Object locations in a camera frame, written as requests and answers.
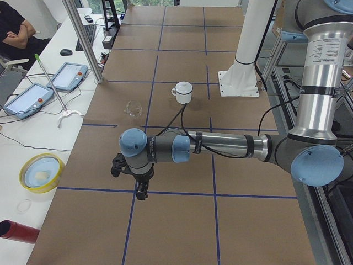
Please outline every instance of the black mouse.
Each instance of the black mouse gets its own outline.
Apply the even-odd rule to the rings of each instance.
[[[62,49],[62,50],[60,51],[60,55],[61,55],[61,56],[72,55],[72,50],[69,50],[69,49]]]

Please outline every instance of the blue tape line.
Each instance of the blue tape line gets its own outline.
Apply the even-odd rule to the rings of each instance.
[[[124,81],[124,80],[107,80],[107,82],[111,83],[152,83],[153,81]],[[177,84],[179,81],[154,81],[156,84]],[[193,82],[191,84],[207,84],[202,82]]]
[[[207,55],[207,37],[206,37],[205,7],[202,7],[202,13],[204,14],[205,54]]]
[[[126,232],[125,245],[124,245],[124,253],[122,255],[121,265],[125,264],[126,252],[127,252],[127,246],[129,244],[130,228],[131,228],[131,223],[132,223],[132,215],[133,215],[134,207],[135,207],[135,191],[133,192],[133,195],[132,195],[132,203],[131,203],[131,209],[130,209],[129,224],[127,225],[127,232]]]
[[[165,11],[167,10],[166,7],[164,7],[164,14],[163,14],[163,22],[162,22],[162,28],[161,28],[161,35],[159,36],[159,45],[158,45],[158,50],[161,49],[161,42],[162,42],[162,34],[163,34],[163,27],[164,27],[164,20],[165,20]]]
[[[64,190],[83,190],[86,192],[120,192],[120,193],[133,193],[133,190],[126,189],[96,189],[96,188],[75,188],[75,187],[57,187],[57,189]]]
[[[118,127],[117,124],[95,124],[95,123],[84,123],[82,126],[103,126],[103,127]]]
[[[248,195],[248,194],[217,194],[218,197],[261,198],[261,199],[297,199],[296,196]]]
[[[129,26],[157,26],[157,27],[161,27],[161,26],[168,26],[168,27],[207,27],[207,28],[211,28],[211,27],[215,27],[215,28],[242,28],[243,26],[224,26],[224,25],[167,25],[167,24],[129,24],[129,23],[123,23],[123,25],[129,25]]]
[[[75,187],[57,187],[63,190],[82,190],[86,192],[116,192],[116,193],[134,193],[134,190],[126,189],[97,189],[97,188],[75,188]],[[189,195],[189,196],[214,196],[212,193],[193,193],[193,192],[158,192],[148,191],[151,194],[165,195]],[[280,195],[250,195],[250,194],[216,194],[217,197],[236,197],[236,198],[259,198],[259,199],[297,199],[296,196],[280,196]]]
[[[154,74],[153,74],[153,82],[152,82],[151,93],[150,93],[150,95],[149,95],[149,103],[148,103],[148,110],[147,110],[146,123],[145,123],[145,130],[144,130],[145,133],[146,133],[146,130],[147,130],[147,124],[148,124],[148,118],[149,118],[149,111],[151,110],[151,103],[152,103],[152,96],[153,96],[153,89],[154,89],[154,79],[155,79],[155,77],[156,77],[157,65],[158,65],[158,55],[157,55],[157,58],[156,58],[156,65],[154,66]]]
[[[206,196],[211,197],[211,193],[193,193],[193,192],[158,192],[158,191],[148,191],[150,194],[163,194],[163,195],[188,195],[188,196]]]
[[[221,265],[221,251],[220,251],[220,235],[218,227],[218,206],[217,206],[217,187],[216,187],[216,170],[215,170],[215,158],[212,155],[212,174],[213,174],[213,197],[215,201],[215,222],[216,222],[216,241],[217,241],[217,260],[218,265]]]
[[[206,65],[206,74],[207,74],[207,95],[208,95],[208,99],[211,99],[211,93],[210,93],[210,78],[209,78],[209,74],[208,74],[208,65]]]
[[[140,127],[147,127],[147,128],[152,128],[152,129],[159,129],[159,128],[164,128],[164,126],[140,126]],[[208,130],[210,128],[207,127],[185,127],[186,129],[193,129],[193,130]],[[219,131],[258,131],[257,129],[241,129],[241,128],[212,128],[212,130],[219,130]],[[264,129],[262,131],[278,131],[275,129]]]
[[[128,48],[112,48],[112,50],[116,51],[171,51],[171,52],[205,52],[205,50],[168,50],[168,49],[128,49]],[[212,51],[212,50],[207,50],[207,52],[219,52],[219,53],[233,53],[236,54],[236,51]]]

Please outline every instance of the green plant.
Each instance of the green plant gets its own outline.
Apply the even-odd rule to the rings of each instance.
[[[122,0],[114,0],[115,8],[119,11],[124,11]],[[131,3],[136,6],[173,6],[174,0],[131,0]],[[88,0],[93,14],[102,14],[101,0]]]

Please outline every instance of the keyboard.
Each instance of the keyboard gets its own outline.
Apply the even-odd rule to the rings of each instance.
[[[87,33],[89,43],[92,46],[94,41],[95,25],[83,25],[83,27]],[[83,51],[82,45],[79,43],[79,40],[77,40],[75,51]]]

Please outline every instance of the clear glass cup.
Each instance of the clear glass cup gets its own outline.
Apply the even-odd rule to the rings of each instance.
[[[142,115],[141,103],[137,100],[131,100],[126,104],[124,112],[133,119],[138,119]]]

